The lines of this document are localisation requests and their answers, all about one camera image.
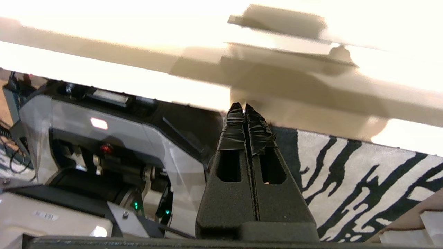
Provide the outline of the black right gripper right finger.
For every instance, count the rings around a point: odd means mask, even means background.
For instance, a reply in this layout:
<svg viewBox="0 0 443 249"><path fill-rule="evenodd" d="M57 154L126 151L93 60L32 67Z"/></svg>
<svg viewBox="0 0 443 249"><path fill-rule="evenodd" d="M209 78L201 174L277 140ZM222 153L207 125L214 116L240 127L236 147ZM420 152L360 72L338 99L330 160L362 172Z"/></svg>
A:
<svg viewBox="0 0 443 249"><path fill-rule="evenodd" d="M266 120L248 104L245 118L256 216L245 223L245 240L318 241L315 220Z"/></svg>

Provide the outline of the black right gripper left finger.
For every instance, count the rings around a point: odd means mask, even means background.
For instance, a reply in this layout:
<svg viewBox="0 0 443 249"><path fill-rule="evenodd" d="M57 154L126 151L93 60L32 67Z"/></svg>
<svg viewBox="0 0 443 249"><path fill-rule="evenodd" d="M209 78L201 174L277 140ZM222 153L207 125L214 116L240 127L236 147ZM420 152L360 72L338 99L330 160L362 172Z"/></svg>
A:
<svg viewBox="0 0 443 249"><path fill-rule="evenodd" d="M236 240L239 228L255 219L242 106L233 103L225 117L195 221L198 239Z"/></svg>

